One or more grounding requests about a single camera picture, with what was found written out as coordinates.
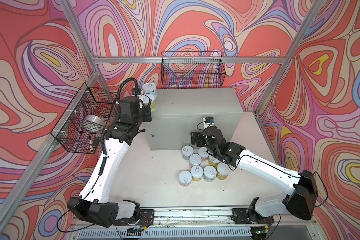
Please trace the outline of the can red label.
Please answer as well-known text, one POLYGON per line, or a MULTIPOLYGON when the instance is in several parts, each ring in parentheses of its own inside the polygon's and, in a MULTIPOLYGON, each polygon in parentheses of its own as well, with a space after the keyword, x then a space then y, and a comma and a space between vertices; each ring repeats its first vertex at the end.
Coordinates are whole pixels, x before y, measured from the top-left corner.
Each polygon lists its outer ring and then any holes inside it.
POLYGON ((152 94, 157 97, 157 85, 155 83, 146 83, 142 86, 144 94, 152 94))

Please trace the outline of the can green yellow label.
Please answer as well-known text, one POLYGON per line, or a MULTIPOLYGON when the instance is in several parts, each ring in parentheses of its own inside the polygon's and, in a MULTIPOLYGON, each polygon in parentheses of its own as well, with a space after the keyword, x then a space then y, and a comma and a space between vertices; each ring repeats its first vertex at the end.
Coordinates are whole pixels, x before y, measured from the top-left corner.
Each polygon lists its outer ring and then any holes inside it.
POLYGON ((155 111, 157 108, 157 104, 156 104, 156 97, 154 94, 141 94, 139 96, 139 99, 143 102, 143 106, 146 107, 150 107, 151 111, 155 111))

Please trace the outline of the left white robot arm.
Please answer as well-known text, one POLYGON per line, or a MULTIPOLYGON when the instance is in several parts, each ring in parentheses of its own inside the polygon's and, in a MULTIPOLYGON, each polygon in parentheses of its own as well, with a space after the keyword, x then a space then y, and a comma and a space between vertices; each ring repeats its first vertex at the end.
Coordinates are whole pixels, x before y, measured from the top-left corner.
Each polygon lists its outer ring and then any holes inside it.
POLYGON ((71 197, 67 203, 69 212, 81 221, 109 228, 117 221, 135 224, 141 218, 139 203, 131 200, 109 201, 121 160, 135 136, 144 131, 142 123, 152 120, 151 106, 145 106, 139 96, 139 84, 135 78, 127 78, 121 83, 116 99, 120 112, 117 119, 101 133, 101 157, 79 196, 71 197))

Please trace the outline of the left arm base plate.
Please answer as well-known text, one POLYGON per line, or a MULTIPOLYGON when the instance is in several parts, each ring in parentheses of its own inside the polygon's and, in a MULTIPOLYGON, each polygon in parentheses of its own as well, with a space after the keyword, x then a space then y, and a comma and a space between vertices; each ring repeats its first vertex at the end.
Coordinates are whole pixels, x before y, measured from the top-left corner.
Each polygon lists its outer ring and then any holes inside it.
POLYGON ((154 209, 140 209, 140 212, 131 218, 116 220, 114 226, 149 227, 154 223, 154 216, 154 209))

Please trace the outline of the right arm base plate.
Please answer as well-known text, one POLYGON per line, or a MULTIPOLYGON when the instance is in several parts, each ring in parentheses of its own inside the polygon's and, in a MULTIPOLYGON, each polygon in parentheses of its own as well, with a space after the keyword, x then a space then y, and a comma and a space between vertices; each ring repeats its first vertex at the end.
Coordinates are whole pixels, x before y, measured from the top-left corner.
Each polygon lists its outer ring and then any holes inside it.
POLYGON ((263 224, 272 225, 275 220, 272 216, 262 217, 254 210, 248 210, 247 208, 233 208, 231 220, 235 224, 263 224))

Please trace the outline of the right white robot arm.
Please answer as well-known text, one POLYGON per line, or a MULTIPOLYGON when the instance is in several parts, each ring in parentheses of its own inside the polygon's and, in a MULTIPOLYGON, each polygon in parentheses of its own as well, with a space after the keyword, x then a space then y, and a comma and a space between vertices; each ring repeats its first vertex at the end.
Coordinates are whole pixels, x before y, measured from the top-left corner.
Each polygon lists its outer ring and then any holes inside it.
POLYGON ((282 190, 282 193, 265 199, 253 199, 247 214, 252 222, 258 217, 291 214, 309 221, 318 198, 315 176, 310 171, 297 172, 265 160, 246 147, 227 142, 216 126, 206 127, 199 132, 191 132, 191 143, 207 148, 208 155, 216 158, 231 170, 241 169, 251 172, 282 190))

